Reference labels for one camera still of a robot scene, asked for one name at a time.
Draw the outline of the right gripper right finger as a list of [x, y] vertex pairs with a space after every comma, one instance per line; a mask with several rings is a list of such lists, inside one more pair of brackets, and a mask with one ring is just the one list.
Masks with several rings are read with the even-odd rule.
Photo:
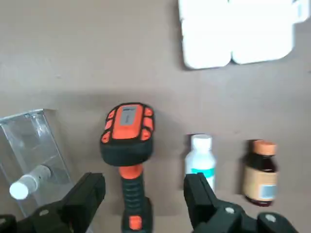
[[216, 197], [202, 173], [184, 178], [184, 198], [194, 233], [296, 233], [284, 216], [261, 212], [256, 218]]

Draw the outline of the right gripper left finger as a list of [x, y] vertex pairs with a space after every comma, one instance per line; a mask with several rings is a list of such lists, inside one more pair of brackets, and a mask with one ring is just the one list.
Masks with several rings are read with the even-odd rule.
[[59, 201], [36, 209], [17, 221], [11, 214], [0, 216], [2, 233], [85, 233], [105, 197], [105, 178], [86, 173]]

